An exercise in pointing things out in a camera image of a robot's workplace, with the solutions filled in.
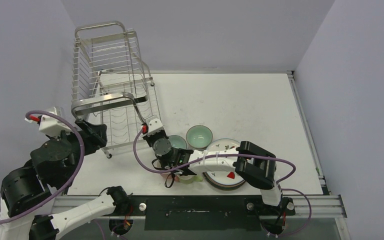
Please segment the celadon bowl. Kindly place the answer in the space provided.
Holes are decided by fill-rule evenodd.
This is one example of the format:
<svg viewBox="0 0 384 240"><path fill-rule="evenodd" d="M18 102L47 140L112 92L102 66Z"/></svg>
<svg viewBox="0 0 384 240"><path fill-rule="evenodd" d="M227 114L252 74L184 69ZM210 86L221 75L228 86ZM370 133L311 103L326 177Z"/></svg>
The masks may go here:
<svg viewBox="0 0 384 240"><path fill-rule="evenodd" d="M185 150L188 148L186 140L180 135L170 135L168 140L174 148Z"/></svg>
<svg viewBox="0 0 384 240"><path fill-rule="evenodd" d="M186 132L185 139L191 148L203 150L212 142L213 132L205 125L195 125Z"/></svg>

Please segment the stainless steel dish rack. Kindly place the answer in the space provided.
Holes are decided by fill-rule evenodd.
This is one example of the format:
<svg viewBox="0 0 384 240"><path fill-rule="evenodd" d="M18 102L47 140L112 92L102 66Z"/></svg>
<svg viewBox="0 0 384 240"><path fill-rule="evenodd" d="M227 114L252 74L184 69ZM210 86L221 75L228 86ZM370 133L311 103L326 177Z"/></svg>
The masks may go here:
<svg viewBox="0 0 384 240"><path fill-rule="evenodd" d="M146 119L160 114L155 82L143 61L138 34L120 21L74 31L71 113L107 126L107 158L130 145Z"/></svg>

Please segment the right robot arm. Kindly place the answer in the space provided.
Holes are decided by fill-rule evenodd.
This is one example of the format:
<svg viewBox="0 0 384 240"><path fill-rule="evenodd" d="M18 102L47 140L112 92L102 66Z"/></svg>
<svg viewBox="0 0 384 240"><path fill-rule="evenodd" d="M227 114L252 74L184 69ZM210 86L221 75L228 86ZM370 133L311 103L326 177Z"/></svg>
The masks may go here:
<svg viewBox="0 0 384 240"><path fill-rule="evenodd" d="M250 186L258 189L262 207L270 215L277 214L276 220L263 223L263 227L273 235L281 234L286 225L289 198L283 196L280 182L289 178L296 166L250 141L242 141L238 147L218 151L199 151L173 147L164 130L151 133L143 126L138 133L153 150L159 167L145 166L137 153L137 162L147 171L171 176L195 176L206 172L225 172L241 177ZM291 166L286 177L277 178L277 163Z"/></svg>

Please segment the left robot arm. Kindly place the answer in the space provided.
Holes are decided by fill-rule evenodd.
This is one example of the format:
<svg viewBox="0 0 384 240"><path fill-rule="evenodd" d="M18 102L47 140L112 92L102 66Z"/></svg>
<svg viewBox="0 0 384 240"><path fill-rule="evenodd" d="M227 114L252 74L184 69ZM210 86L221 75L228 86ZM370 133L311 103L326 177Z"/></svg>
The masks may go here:
<svg viewBox="0 0 384 240"><path fill-rule="evenodd" d="M94 200L71 210L37 215L32 208L51 196L50 188L70 186L82 156L107 145L107 126L76 120L78 134L59 130L30 153L23 167L11 171L1 184L0 240L59 240L70 231L106 215L124 215L131 197L121 186L107 187Z"/></svg>

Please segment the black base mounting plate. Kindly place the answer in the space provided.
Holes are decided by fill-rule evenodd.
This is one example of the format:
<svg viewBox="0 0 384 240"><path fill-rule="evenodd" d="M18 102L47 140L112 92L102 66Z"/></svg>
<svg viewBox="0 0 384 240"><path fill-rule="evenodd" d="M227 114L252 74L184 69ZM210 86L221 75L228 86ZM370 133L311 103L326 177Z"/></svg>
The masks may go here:
<svg viewBox="0 0 384 240"><path fill-rule="evenodd" d="M279 206L263 204L260 195L136 195L123 212L112 213L108 228L124 235L144 221L146 231L212 231L243 229L260 231L261 224L285 225L293 199Z"/></svg>

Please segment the strawberry pattern top plate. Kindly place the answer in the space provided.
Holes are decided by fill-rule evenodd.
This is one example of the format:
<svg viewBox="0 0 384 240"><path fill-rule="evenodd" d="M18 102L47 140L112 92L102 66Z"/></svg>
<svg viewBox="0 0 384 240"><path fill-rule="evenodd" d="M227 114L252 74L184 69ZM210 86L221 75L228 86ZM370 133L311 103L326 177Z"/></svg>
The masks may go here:
<svg viewBox="0 0 384 240"><path fill-rule="evenodd" d="M224 151L234 149L239 145L240 143L234 139L220 138L210 143L206 150L209 152ZM204 172L203 176L213 187L224 191L235 190L245 184L245 180L235 172L208 171Z"/></svg>

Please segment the dark bottom plate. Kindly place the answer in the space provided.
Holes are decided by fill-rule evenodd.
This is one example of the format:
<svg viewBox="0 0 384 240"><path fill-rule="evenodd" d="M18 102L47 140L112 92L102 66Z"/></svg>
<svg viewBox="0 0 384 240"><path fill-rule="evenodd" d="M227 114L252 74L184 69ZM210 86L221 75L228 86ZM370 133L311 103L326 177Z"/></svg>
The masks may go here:
<svg viewBox="0 0 384 240"><path fill-rule="evenodd" d="M246 183L242 177L234 172L207 171L202 175L212 187L222 191L233 191Z"/></svg>

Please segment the pink handled cream mug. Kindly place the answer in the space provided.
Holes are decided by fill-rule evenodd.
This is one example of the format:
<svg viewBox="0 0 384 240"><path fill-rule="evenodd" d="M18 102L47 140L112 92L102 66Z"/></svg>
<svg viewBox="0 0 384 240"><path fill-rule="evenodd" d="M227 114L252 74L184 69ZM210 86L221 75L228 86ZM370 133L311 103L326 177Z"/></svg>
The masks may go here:
<svg viewBox="0 0 384 240"><path fill-rule="evenodd" d="M163 181L167 182L167 183L170 183L173 180L173 177L170 173L162 173L162 174L160 174L160 176L163 178ZM175 182L180 181L178 175L174 175L174 181Z"/></svg>

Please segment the green handled cream mug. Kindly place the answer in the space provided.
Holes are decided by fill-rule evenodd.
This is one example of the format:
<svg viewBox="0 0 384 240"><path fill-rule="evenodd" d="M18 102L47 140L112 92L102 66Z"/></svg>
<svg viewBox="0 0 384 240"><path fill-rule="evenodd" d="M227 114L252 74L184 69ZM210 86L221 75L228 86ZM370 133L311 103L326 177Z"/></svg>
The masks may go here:
<svg viewBox="0 0 384 240"><path fill-rule="evenodd" d="M201 183L204 180L200 175L178 175L177 178L180 183L185 185L189 185L194 182Z"/></svg>

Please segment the aluminium front rail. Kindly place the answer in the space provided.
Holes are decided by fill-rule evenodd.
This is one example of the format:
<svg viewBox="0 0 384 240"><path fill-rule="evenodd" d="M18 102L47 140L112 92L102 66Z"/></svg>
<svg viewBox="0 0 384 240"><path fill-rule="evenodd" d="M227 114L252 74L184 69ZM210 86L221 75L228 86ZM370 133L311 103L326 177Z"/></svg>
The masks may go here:
<svg viewBox="0 0 384 240"><path fill-rule="evenodd" d="M347 212L340 195L308 195L306 200L301 195L293 198L296 216L305 217L310 212L312 218L347 218ZM62 213L96 199L96 195L62 195L58 196L51 207L51 213Z"/></svg>

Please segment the aluminium rail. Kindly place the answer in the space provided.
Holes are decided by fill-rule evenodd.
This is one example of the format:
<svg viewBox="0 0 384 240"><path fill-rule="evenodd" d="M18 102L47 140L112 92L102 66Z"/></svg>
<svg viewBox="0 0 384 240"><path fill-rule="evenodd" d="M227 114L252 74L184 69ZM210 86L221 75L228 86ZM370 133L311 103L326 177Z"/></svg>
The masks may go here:
<svg viewBox="0 0 384 240"><path fill-rule="evenodd" d="M312 218L347 218L347 212L340 195L308 195L306 200L301 195L293 198L296 216L305 217L310 212ZM96 199L96 195L62 195L58 196L51 207L51 213L62 213Z"/></svg>
<svg viewBox="0 0 384 240"><path fill-rule="evenodd" d="M302 105L302 102L301 102L301 99L299 96L299 92L297 89L297 85L296 85L296 81L295 81L295 77L294 77L294 71L293 70L287 70L286 74L287 74L287 77L289 80L292 94L293 94L294 99L295 99L295 103L297 105L298 113L300 115L300 119L301 119L301 122L302 122L302 125L304 128L304 132L305 132L306 139L307 139L307 142L308 142L308 145L310 148L312 159L313 159L314 164L315 164L315 170L316 170L317 175L318 175L318 179L320 182L322 193L323 193L323 195L329 195L330 192L329 192L329 189L327 187L326 178L325 178L325 175L324 175L323 170L322 170L322 166L321 166L320 159L319 159L319 156L317 153L317 149L316 149L316 146L314 143L314 139L313 139L313 136L312 136L305 112L304 112L304 108L303 108L303 105Z"/></svg>

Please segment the aluminium right side rail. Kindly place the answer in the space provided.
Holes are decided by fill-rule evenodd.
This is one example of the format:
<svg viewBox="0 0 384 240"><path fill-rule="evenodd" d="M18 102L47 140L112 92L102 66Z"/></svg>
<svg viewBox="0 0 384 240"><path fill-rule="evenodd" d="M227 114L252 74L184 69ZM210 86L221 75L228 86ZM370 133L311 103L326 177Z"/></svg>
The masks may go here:
<svg viewBox="0 0 384 240"><path fill-rule="evenodd" d="M307 139L307 142L308 142L308 145L310 148L312 159L313 159L314 164L315 164L315 170L316 170L317 175L318 175L318 179L320 182L322 193L323 193L323 195L329 195L330 192L329 192L329 189L327 187L326 178L325 178L325 175L324 175L323 170L322 170L322 166L321 166L320 159L319 159L319 156L317 153L317 149L316 149L316 146L314 143L314 139L313 139L313 136L312 136L305 112L304 112L304 108L303 108L303 105L302 105L302 102L301 102L301 99L299 96L299 92L297 89L297 85L296 85L296 81L295 81L295 77L294 77L294 71L293 70L287 70L286 74L287 74L287 77L289 80L292 94L293 94L294 99L295 99L295 103L297 105L298 113L300 115L300 119L301 119L301 122L302 122L302 125L304 128L304 132L305 132L306 139Z"/></svg>

